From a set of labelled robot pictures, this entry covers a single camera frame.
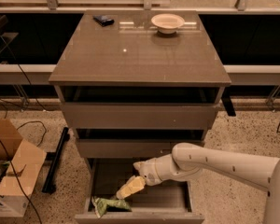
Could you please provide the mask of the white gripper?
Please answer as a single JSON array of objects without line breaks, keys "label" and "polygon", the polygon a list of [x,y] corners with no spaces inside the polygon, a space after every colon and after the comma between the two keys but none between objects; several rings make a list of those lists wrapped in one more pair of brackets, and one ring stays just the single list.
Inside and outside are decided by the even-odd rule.
[{"label": "white gripper", "polygon": [[132,176],[116,193],[118,199],[125,199],[142,190],[145,185],[156,186],[161,183],[156,169],[156,158],[147,161],[137,161],[133,164],[140,176]]}]

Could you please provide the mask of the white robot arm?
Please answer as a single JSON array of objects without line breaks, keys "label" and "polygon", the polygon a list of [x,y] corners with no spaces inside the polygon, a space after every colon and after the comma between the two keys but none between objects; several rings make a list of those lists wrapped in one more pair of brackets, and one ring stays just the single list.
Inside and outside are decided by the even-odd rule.
[{"label": "white robot arm", "polygon": [[263,224],[280,224],[280,158],[250,155],[178,143],[164,156],[138,161],[133,167],[138,177],[131,177],[116,193],[125,199],[166,180],[189,181],[203,170],[237,180],[267,193]]}]

